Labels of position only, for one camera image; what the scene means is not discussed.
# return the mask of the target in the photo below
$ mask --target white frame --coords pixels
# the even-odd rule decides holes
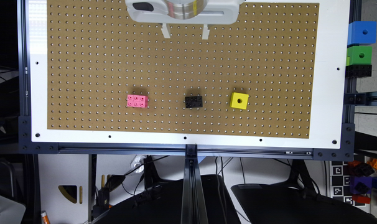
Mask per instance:
[[[138,133],[47,129],[47,10],[46,0],[28,0],[28,56],[31,77],[33,142],[102,142],[340,148],[343,91],[350,0],[280,0],[279,3],[320,3],[315,53],[312,112],[308,139],[214,134]]]

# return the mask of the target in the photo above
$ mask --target black block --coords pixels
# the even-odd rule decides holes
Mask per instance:
[[[368,177],[371,174],[375,173],[375,170],[369,164],[365,162],[358,164],[357,166],[355,166],[355,168],[360,170],[361,174],[363,174],[365,177]]]
[[[202,107],[202,96],[186,96],[186,108],[200,108]]]
[[[346,77],[371,77],[372,74],[372,65],[350,65],[346,66]]]
[[[361,194],[366,194],[370,190],[370,188],[362,182],[359,182],[357,183],[355,190],[357,190]]]

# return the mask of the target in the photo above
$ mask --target purple block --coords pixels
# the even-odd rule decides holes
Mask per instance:
[[[350,176],[350,192],[352,194],[360,194],[360,192],[358,192],[355,187],[356,185],[361,182],[363,184],[365,184],[367,187],[369,187],[369,191],[367,191],[368,194],[371,193],[371,188],[373,186],[373,178],[372,177],[354,177],[354,176]]]

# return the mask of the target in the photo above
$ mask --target black bracket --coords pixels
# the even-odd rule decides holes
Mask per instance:
[[[347,93],[343,97],[344,105],[365,105],[366,94],[365,93]]]
[[[186,145],[181,224],[208,224],[197,145]]]
[[[20,116],[19,117],[19,153],[21,154],[57,154],[58,143],[32,142],[31,141],[31,117]]]
[[[340,149],[314,149],[317,161],[353,161],[355,150],[355,124],[342,124]]]
[[[347,93],[343,97],[344,105],[377,106],[377,92]]]

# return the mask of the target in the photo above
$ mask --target red block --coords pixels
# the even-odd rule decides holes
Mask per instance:
[[[352,195],[351,199],[353,199],[355,202],[358,203],[367,203],[369,204],[371,202],[371,199],[364,195]]]
[[[126,106],[147,108],[148,96],[128,95]]]

